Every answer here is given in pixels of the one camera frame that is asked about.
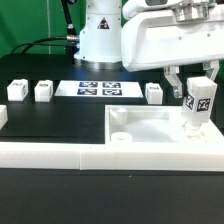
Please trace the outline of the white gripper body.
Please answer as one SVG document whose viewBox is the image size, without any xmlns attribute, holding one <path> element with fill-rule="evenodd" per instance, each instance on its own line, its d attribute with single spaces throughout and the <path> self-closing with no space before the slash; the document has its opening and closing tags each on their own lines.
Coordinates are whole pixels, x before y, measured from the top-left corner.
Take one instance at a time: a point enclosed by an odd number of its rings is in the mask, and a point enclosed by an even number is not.
<svg viewBox="0 0 224 224">
<path fill-rule="evenodd" d="M 190 22 L 177 22 L 172 10 L 139 13 L 122 29 L 121 52 L 128 71 L 224 59 L 224 9 Z"/>
</svg>

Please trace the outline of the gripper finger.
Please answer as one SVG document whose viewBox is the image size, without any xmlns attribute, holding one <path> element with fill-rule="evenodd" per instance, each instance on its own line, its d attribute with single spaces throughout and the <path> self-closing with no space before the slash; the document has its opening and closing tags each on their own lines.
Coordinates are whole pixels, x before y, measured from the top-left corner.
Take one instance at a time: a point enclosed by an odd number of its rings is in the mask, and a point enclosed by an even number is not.
<svg viewBox="0 0 224 224">
<path fill-rule="evenodd" d="M 164 76 L 173 88 L 173 95 L 175 98 L 181 98 L 183 96 L 182 82 L 179 77 L 178 66 L 168 66 L 164 68 Z"/>
<path fill-rule="evenodd" d="M 219 72 L 219 61 L 209 61 L 203 63 L 203 70 L 205 71 L 205 76 L 210 80 L 214 81 Z"/>
</svg>

